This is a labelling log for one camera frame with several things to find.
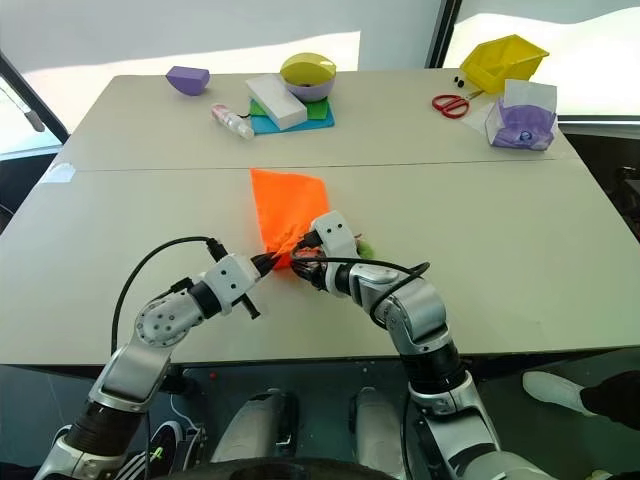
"purple bowl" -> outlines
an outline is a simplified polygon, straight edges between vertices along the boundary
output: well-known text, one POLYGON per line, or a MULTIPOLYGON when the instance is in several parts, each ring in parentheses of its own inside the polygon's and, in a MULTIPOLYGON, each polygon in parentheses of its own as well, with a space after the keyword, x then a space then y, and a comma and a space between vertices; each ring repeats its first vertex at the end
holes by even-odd
POLYGON ((329 96, 333 84, 336 82, 336 77, 332 77, 331 80, 321 83, 320 85, 311 85, 303 87, 300 85, 294 85, 285 80, 287 90, 293 93, 301 102, 318 102, 323 98, 329 96))

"green object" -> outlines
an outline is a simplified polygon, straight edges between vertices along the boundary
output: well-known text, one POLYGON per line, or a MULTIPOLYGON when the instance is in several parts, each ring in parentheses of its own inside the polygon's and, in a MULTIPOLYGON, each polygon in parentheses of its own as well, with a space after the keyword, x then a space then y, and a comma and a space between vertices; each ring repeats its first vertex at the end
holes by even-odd
POLYGON ((375 258, 375 252, 373 251, 373 247, 362 239, 358 239, 356 242, 358 255, 360 258, 364 258, 366 260, 373 260, 375 258))
POLYGON ((155 449, 155 451, 151 454, 151 458, 149 461, 152 461, 154 459, 158 459, 158 460, 162 460, 162 454, 164 453, 164 449, 162 447, 158 447, 155 449))
MULTIPOLYGON (((324 120, 329 113, 329 100, 326 98, 319 102, 305 103, 307 107, 307 120, 324 120)), ((254 100, 249 105, 249 115, 266 117, 267 113, 254 100)))

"yellow bowl on purple base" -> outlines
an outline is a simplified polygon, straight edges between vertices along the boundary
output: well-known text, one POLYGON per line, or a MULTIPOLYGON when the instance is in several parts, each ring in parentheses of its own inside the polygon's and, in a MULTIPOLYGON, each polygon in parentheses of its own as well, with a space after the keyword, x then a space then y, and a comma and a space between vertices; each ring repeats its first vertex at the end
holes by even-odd
POLYGON ((336 80, 336 64, 317 53, 298 53, 282 64, 287 89, 303 102, 326 98, 336 80))

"red scissors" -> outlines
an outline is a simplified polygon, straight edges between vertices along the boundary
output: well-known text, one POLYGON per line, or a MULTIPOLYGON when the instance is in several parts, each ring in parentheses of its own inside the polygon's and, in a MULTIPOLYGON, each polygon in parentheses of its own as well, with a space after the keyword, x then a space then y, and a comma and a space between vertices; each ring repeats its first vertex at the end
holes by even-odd
POLYGON ((438 95, 437 97, 433 97, 431 105, 447 118, 464 117, 469 111, 469 100, 476 98, 482 92, 482 90, 478 90, 477 92, 470 93, 466 97, 461 97, 460 95, 438 95))

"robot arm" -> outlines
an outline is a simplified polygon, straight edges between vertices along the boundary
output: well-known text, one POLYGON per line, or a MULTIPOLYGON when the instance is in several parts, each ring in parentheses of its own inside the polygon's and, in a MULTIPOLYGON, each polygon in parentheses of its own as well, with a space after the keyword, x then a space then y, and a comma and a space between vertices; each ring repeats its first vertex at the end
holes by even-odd
POLYGON ((249 260, 227 255, 213 241, 218 262, 190 287, 152 300, 138 314, 129 343, 117 350, 89 392, 84 412, 53 445, 35 480, 62 474, 80 480, 108 480, 124 463, 126 450, 170 364, 171 353, 189 330, 214 315, 227 315, 242 302, 277 258, 249 260))
POLYGON ((473 378, 453 343, 444 303, 433 285, 416 271, 358 263, 360 260, 353 233, 334 211, 312 223, 311 231, 294 251, 292 268, 320 290, 350 296, 376 324, 388 330, 420 413, 416 433, 431 476, 549 479, 526 460, 501 451, 473 378), (322 253, 296 255, 305 247, 320 248, 322 253))

